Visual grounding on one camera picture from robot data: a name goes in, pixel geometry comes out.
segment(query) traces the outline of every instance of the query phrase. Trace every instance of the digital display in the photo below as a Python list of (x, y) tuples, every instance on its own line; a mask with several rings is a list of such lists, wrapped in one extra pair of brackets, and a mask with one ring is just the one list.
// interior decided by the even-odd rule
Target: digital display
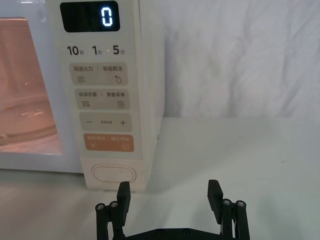
[(63, 2), (60, 10), (68, 33), (116, 32), (120, 29), (116, 1)]

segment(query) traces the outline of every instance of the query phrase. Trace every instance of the microwave window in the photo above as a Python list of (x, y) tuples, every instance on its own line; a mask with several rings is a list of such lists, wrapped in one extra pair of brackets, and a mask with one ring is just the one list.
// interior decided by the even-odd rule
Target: microwave window
[(116, 1), (63, 2), (60, 10), (68, 33), (116, 32), (120, 29)]
[(0, 18), (0, 152), (17, 144), (25, 152), (21, 144), (52, 136), (57, 129), (28, 21)]

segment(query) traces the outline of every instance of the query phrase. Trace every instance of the orange button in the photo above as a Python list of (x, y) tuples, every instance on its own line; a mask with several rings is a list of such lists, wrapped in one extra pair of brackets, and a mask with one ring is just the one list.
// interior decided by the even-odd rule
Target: orange button
[(115, 134), (85, 134), (85, 147), (89, 151), (125, 152), (135, 151), (134, 137)]

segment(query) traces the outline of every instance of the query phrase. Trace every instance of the microwave side panel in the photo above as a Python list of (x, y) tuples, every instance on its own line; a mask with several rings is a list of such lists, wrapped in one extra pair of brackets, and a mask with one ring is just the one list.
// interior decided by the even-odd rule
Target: microwave side panel
[(165, 110), (165, 30), (158, 0), (139, 0), (141, 74), (139, 86), (143, 157), (148, 159), (147, 179), (152, 172)]

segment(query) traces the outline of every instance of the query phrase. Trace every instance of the button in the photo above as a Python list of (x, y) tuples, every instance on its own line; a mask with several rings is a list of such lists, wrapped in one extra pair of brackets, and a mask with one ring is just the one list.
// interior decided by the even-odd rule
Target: button
[(135, 171), (128, 166), (96, 165), (91, 172), (98, 181), (103, 183), (133, 183), (136, 180)]
[(132, 131), (132, 121), (127, 113), (98, 113), (81, 112), (80, 122), (82, 129), (94, 132), (120, 132)]
[(125, 89), (77, 89), (75, 98), (79, 109), (130, 109), (129, 91)]
[(71, 78), (79, 86), (126, 86), (128, 85), (127, 65), (124, 62), (72, 63)]
[(134, 137), (120, 134), (94, 134), (84, 136), (85, 147), (89, 151), (123, 152), (135, 151)]

